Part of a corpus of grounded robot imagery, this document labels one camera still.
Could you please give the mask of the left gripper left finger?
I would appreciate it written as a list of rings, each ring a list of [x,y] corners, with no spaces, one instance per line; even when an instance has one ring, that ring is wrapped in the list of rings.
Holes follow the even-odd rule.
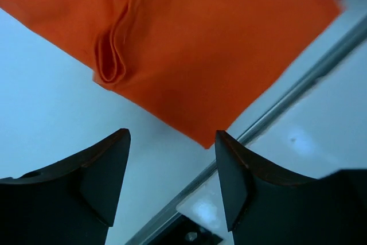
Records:
[[[56,163],[1,179],[1,243],[104,244],[130,143],[130,132],[120,129]]]

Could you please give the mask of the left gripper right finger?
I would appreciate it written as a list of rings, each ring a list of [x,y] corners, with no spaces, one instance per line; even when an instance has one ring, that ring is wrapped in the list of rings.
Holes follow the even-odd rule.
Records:
[[[365,244],[366,170],[314,179],[216,133],[228,231],[235,244]]]

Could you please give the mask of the orange t shirt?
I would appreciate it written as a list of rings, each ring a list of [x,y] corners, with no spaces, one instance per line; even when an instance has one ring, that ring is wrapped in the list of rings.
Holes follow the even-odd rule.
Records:
[[[1,0],[100,86],[204,148],[341,12],[337,0]]]

